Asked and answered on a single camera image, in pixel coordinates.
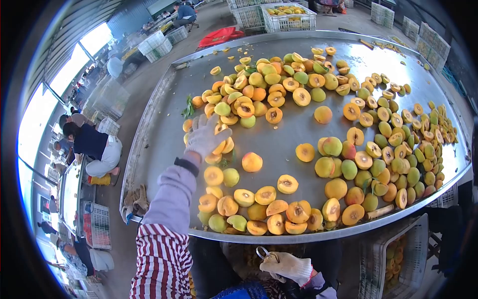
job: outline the wristband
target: wristband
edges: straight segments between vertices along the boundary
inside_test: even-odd
[[[189,170],[189,172],[191,172],[194,175],[194,177],[197,177],[199,175],[199,168],[197,168],[197,166],[194,165],[194,163],[186,159],[180,159],[176,157],[176,160],[174,161],[174,165],[178,165],[184,169]]]

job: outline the hand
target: hand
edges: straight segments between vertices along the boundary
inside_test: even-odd
[[[290,278],[299,286],[304,286],[309,282],[314,269],[310,258],[298,258],[287,252],[270,252],[277,258],[278,263],[274,259],[264,260],[259,265],[259,269],[267,271],[274,279],[280,280],[279,276]]]
[[[205,114],[201,114],[193,119],[192,132],[189,133],[186,150],[187,152],[196,152],[201,155],[201,161],[211,154],[221,142],[232,135],[231,129],[225,129],[214,135],[214,128],[219,121],[219,115],[213,114],[207,119]]]

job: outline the stainless steel table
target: stainless steel table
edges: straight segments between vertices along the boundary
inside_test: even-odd
[[[123,187],[120,198],[120,209],[122,199],[130,189],[137,188],[139,184],[147,185],[147,197],[152,199],[157,192],[156,180],[159,174],[168,166],[172,165],[176,156],[181,156],[184,151],[184,142],[182,123],[184,118],[181,116],[181,110],[185,108],[185,100],[188,94],[200,96],[206,89],[210,89],[215,81],[222,80],[223,76],[235,73],[234,66],[239,64],[239,58],[245,56],[244,52],[238,52],[239,47],[243,51],[248,51],[247,56],[253,55],[253,61],[259,58],[271,58],[272,56],[283,57],[287,53],[298,52],[304,57],[311,58],[312,47],[325,48],[334,46],[337,53],[334,56],[327,56],[326,60],[331,61],[332,65],[339,59],[345,59],[351,67],[353,73],[360,82],[372,73],[384,73],[391,82],[403,85],[410,84],[412,92],[405,96],[396,96],[395,101],[399,104],[399,110],[413,110],[413,104],[420,103],[424,111],[429,113],[428,101],[433,100],[435,104],[445,104],[447,115],[453,125],[458,128],[458,144],[447,144],[443,146],[443,160],[445,181],[441,189],[433,195],[417,200],[412,206],[404,210],[394,210],[373,221],[362,221],[359,225],[326,231],[319,233],[305,233],[302,235],[229,235],[210,231],[203,231],[201,222],[197,218],[198,198],[205,194],[205,184],[202,179],[202,172],[199,175],[197,191],[193,196],[191,203],[191,224],[189,234],[207,239],[247,243],[247,244],[293,244],[306,243],[327,239],[345,237],[357,233],[362,233],[377,227],[381,227],[398,219],[401,219],[412,212],[420,209],[430,203],[453,184],[470,168],[471,162],[465,157],[471,151],[470,138],[467,131],[463,130],[460,115],[454,111],[455,103],[448,91],[441,83],[441,79],[432,69],[426,71],[417,63],[417,60],[426,62],[417,52],[396,45],[404,55],[389,50],[376,47],[370,50],[359,39],[367,42],[383,42],[380,39],[363,36],[354,33],[334,32],[334,31],[301,31],[288,33],[272,33],[246,37],[243,39],[231,41],[206,50],[193,53],[183,59],[174,62],[152,94],[150,101],[144,111],[144,114],[136,131],[131,147],[128,162],[125,168]],[[230,47],[228,52],[219,52],[213,55],[213,50],[221,50]],[[235,56],[235,59],[229,60],[228,56]],[[187,62],[188,67],[175,71],[174,67]],[[209,71],[220,66],[222,73],[218,76],[212,76]],[[276,124],[266,122],[264,117],[258,117],[256,125],[251,129],[245,129],[239,124],[231,126],[233,130],[232,138],[235,143],[237,161],[228,167],[236,168],[240,174],[239,183],[233,188],[226,188],[223,185],[221,189],[224,194],[232,195],[235,189],[245,188],[253,192],[267,185],[276,186],[280,175],[288,174],[295,177],[299,182],[299,189],[291,194],[285,195],[280,192],[278,199],[292,202],[305,199],[310,202],[312,208],[321,209],[326,197],[324,195],[325,183],[330,179],[318,178],[314,172],[314,164],[320,157],[316,152],[315,159],[312,162],[304,163],[295,156],[295,147],[298,144],[310,143],[314,147],[321,137],[335,136],[340,140],[346,139],[347,130],[351,126],[361,128],[358,121],[350,122],[342,116],[342,108],[345,103],[355,97],[350,93],[344,97],[339,96],[335,91],[326,91],[327,99],[322,103],[312,101],[306,107],[297,106],[292,100],[289,92],[286,96],[286,103],[281,107],[284,116],[278,129],[274,130]],[[375,90],[373,96],[378,99],[381,96],[381,90]],[[314,110],[322,105],[327,105],[334,116],[331,123],[327,125],[318,124],[313,119]],[[204,113],[204,109],[198,109],[195,116]],[[365,141],[373,140],[377,133],[377,125],[363,129]],[[364,150],[366,142],[357,147],[357,151]],[[242,169],[240,160],[247,152],[255,152],[263,158],[263,167],[258,173],[247,173]],[[347,182],[348,187],[352,187],[353,181]],[[379,200],[379,208],[386,203]],[[246,208],[240,208],[240,214],[246,215]]]

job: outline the gloved hand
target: gloved hand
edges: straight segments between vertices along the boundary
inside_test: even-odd
[[[211,154],[221,142],[230,137],[232,130],[229,128],[214,135],[214,128],[218,121],[219,115],[217,114],[213,114],[209,119],[207,119],[205,114],[195,117],[184,153],[189,151],[196,152],[201,155],[201,161],[204,161],[204,158]]]
[[[310,258],[298,258],[287,252],[269,252],[277,258],[278,263],[274,259],[264,259],[259,265],[259,269],[267,271],[274,279],[279,281],[280,277],[290,278],[299,286],[304,286],[312,274],[313,268]]]

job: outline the stool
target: stool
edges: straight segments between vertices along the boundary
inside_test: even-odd
[[[189,23],[189,24],[186,24],[186,28],[187,28],[187,31],[188,32],[191,32],[191,30],[193,29],[193,27],[196,26],[197,28],[199,28],[199,25],[192,22],[192,23]]]

